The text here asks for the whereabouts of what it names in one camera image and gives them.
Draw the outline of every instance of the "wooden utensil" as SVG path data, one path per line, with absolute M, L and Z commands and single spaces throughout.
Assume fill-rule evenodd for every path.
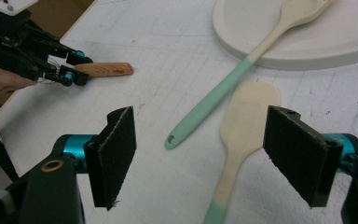
M 90 77 L 116 77 L 133 74 L 129 63 L 81 63 L 75 70 L 88 74 Z
M 220 126 L 227 157 L 205 224 L 224 222 L 242 162 L 263 146 L 268 107 L 278 105 L 280 99 L 278 89 L 267 83 L 242 82 L 236 88 Z
M 172 149 L 181 144 L 284 32 L 313 21 L 331 2 L 332 0 L 284 0 L 281 18 L 275 29 L 174 127 L 165 140 L 165 147 Z

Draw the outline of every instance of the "wooden spatula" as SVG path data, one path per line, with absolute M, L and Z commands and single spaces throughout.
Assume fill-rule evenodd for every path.
M 242 82 L 234 91 L 220 135 L 227 150 L 226 163 L 204 223 L 223 223 L 242 162 L 263 146 L 269 105 L 280 103 L 278 89 L 267 83 Z
M 129 63 L 81 63 L 75 70 L 86 73 L 90 77 L 117 77 L 133 74 Z

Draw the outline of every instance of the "teal handle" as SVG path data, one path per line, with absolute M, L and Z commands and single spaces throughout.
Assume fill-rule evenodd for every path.
M 211 201 L 203 224 L 221 224 L 225 222 L 226 208 Z
M 240 81 L 253 62 L 245 58 L 216 87 L 213 88 L 171 131 L 165 147 L 172 149 L 185 139 L 206 119 L 226 94 Z

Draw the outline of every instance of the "screw hole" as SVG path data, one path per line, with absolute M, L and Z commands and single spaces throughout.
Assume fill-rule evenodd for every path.
M 52 172 L 60 169 L 63 166 L 63 161 L 55 160 L 55 161 L 48 161 L 42 166 L 43 172 Z

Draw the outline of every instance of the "round white board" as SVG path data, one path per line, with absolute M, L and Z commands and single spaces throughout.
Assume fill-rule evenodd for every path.
M 280 18 L 283 0 L 216 0 L 213 27 L 224 48 L 243 59 Z M 358 63 L 358 0 L 334 0 L 315 21 L 281 36 L 255 64 L 310 70 Z

